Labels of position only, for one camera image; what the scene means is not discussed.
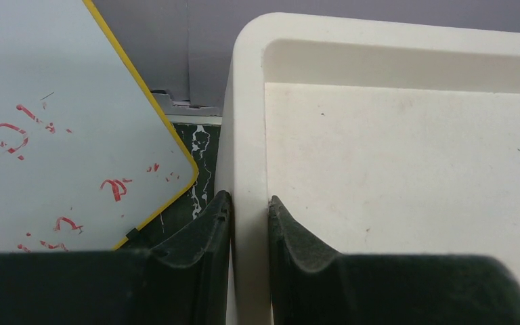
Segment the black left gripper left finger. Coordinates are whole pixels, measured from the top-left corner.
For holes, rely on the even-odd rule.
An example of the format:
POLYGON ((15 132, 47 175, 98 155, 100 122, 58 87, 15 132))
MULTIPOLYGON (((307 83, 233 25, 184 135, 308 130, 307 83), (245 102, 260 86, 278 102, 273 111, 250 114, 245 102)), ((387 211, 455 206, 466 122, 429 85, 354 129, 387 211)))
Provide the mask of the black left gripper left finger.
POLYGON ((225 324, 232 198, 150 249, 0 253, 0 324, 225 324))

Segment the white plastic drawer organizer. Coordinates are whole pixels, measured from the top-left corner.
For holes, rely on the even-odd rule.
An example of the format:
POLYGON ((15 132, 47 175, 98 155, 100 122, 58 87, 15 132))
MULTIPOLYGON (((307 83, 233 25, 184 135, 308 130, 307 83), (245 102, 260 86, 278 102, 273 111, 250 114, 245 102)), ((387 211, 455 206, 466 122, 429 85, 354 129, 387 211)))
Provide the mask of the white plastic drawer organizer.
POLYGON ((289 13, 239 33, 215 187, 233 324, 271 324, 268 204, 342 253, 473 253, 520 283, 520 33, 289 13))

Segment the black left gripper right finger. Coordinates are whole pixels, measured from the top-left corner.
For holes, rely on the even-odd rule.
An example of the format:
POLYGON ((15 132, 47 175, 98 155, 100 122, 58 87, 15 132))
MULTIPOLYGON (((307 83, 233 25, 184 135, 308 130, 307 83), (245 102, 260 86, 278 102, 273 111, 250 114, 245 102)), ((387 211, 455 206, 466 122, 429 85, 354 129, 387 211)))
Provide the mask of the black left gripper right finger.
POLYGON ((520 285, 481 255, 343 254, 269 202, 275 324, 520 324, 520 285))

